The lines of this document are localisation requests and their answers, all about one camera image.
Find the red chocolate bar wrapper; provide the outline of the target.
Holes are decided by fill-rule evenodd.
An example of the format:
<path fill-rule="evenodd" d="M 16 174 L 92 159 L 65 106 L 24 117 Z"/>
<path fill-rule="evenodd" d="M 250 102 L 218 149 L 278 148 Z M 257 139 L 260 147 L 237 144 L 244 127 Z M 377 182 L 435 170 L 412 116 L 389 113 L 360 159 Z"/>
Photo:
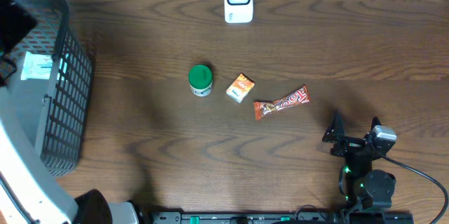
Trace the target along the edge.
<path fill-rule="evenodd" d="M 253 103 L 255 110 L 255 119 L 261 120 L 274 112 L 301 105 L 310 102 L 310 96 L 306 85 L 298 90 L 286 95 L 285 97 L 275 101 L 255 101 Z"/>

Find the small orange box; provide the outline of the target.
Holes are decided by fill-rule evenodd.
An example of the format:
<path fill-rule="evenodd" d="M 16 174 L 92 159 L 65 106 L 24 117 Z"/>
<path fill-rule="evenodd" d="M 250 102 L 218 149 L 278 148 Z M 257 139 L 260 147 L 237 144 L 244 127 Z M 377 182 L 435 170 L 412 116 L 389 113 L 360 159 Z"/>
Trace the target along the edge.
<path fill-rule="evenodd" d="M 228 87 L 226 94 L 236 102 L 241 103 L 254 86 L 255 83 L 252 80 L 246 75 L 240 74 Z"/>

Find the green lid white jar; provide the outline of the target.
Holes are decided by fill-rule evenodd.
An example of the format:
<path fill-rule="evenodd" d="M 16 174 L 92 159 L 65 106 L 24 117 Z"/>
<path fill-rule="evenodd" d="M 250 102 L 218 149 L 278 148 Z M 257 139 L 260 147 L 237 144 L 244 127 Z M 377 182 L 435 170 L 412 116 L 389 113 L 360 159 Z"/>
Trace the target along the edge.
<path fill-rule="evenodd" d="M 205 65 L 193 66 L 189 71 L 188 80 L 194 95 L 205 97 L 213 90 L 213 73 Z"/>

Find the green wet wipes packet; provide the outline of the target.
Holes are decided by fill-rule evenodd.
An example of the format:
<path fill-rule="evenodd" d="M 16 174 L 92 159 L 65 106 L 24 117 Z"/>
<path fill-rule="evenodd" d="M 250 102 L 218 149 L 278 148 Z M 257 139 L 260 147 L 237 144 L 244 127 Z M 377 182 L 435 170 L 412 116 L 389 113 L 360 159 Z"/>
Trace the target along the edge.
<path fill-rule="evenodd" d="M 50 55 L 33 54 L 28 51 L 25 54 L 20 79 L 22 81 L 28 79 L 49 80 L 52 66 L 53 60 Z"/>

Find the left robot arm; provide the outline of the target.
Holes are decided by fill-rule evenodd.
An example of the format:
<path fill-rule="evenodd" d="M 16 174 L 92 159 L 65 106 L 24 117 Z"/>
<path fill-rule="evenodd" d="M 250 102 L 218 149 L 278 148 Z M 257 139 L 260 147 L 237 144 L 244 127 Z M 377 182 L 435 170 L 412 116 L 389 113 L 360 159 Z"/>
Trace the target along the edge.
<path fill-rule="evenodd" d="M 1 213 L 8 223 L 144 223 L 131 201 L 57 182 L 79 163 L 94 66 L 66 0 L 1 0 Z"/>

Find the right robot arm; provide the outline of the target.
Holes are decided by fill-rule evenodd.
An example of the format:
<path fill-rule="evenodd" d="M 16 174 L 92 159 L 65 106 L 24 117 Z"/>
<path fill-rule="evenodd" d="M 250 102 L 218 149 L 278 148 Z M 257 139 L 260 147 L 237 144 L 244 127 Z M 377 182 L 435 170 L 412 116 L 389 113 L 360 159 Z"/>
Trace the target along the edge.
<path fill-rule="evenodd" d="M 362 138 L 347 136 L 337 112 L 322 141 L 332 143 L 330 154 L 344 158 L 339 190 L 347 197 L 347 207 L 340 211 L 341 223 L 383 223 L 384 210 L 391 207 L 396 179 L 386 171 L 374 169 L 373 162 L 388 153 L 397 135 L 375 117 L 371 130 Z"/>

